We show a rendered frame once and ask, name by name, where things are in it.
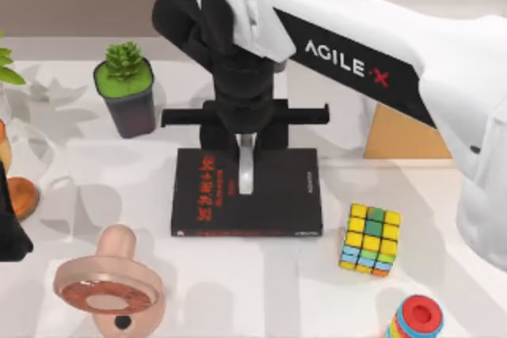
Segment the black book with red lettering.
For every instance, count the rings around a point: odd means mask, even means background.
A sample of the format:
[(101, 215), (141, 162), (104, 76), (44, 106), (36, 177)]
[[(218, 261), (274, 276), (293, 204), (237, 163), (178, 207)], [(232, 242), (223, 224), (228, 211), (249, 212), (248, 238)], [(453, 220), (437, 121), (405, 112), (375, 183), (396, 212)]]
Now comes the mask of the black book with red lettering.
[(253, 193), (223, 150), (180, 149), (170, 231), (174, 237), (318, 237), (322, 205), (314, 149), (264, 150)]

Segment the yellow colourful puzzle cube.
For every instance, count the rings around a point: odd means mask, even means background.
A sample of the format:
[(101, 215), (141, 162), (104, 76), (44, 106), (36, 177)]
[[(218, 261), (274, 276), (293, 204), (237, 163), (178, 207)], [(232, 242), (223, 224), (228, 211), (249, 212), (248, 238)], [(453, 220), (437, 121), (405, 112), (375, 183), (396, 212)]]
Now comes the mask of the yellow colourful puzzle cube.
[(392, 210), (353, 203), (342, 240), (339, 267), (386, 277), (398, 254), (402, 216)]

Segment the green succulent in dark pot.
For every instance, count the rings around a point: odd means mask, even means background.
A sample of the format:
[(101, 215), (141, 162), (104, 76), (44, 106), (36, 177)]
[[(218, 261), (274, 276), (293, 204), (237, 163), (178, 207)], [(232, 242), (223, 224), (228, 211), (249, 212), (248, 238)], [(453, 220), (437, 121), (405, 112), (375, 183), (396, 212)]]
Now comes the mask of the green succulent in dark pot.
[(105, 60), (93, 71), (93, 81), (122, 138), (154, 131), (154, 73), (138, 44), (127, 41), (110, 45)]

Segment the stack of coloured rings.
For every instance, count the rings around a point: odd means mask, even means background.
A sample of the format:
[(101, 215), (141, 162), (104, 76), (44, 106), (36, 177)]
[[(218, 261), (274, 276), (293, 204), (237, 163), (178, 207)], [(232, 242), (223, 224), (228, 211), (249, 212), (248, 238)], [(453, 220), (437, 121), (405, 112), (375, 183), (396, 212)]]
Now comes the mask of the stack of coloured rings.
[(415, 294), (400, 304), (382, 338), (437, 338), (443, 325), (440, 306), (432, 298)]

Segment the pink mushroom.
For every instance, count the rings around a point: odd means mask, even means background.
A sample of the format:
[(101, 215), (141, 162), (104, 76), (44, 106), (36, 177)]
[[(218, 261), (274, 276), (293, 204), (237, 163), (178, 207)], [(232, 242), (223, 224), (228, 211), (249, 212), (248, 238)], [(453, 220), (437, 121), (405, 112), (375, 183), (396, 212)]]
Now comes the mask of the pink mushroom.
[(104, 338), (148, 338), (166, 309), (160, 275), (134, 260), (136, 235), (123, 224), (101, 233), (97, 250), (61, 264), (54, 292), (75, 309), (90, 313)]

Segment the orange brown round object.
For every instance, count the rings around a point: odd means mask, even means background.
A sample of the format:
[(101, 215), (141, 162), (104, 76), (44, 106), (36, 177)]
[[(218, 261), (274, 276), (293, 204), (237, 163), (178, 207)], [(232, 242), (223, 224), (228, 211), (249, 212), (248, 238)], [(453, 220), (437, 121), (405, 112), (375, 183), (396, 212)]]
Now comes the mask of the orange brown round object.
[(36, 209), (40, 192), (36, 185), (24, 177), (8, 177), (12, 163), (12, 148), (6, 134), (6, 125), (0, 119), (0, 179), (5, 179), (3, 188), (8, 190), (13, 212), (19, 220), (29, 217)]

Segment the green leafy plant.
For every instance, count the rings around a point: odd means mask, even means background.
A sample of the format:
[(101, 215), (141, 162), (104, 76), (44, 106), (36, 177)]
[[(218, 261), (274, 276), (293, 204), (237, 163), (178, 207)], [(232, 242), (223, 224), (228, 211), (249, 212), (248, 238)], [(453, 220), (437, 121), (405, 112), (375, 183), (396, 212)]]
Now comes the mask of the green leafy plant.
[(13, 64), (11, 55), (11, 49), (0, 47), (0, 82), (11, 85), (25, 85), (26, 82), (23, 77), (10, 67)]

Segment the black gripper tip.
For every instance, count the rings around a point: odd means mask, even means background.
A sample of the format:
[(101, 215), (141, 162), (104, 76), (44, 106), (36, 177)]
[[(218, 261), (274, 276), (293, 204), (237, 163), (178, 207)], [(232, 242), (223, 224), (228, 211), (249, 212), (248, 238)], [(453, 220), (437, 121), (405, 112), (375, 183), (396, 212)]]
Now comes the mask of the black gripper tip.
[(3, 161), (0, 160), (0, 262), (20, 262), (33, 243), (14, 213)]

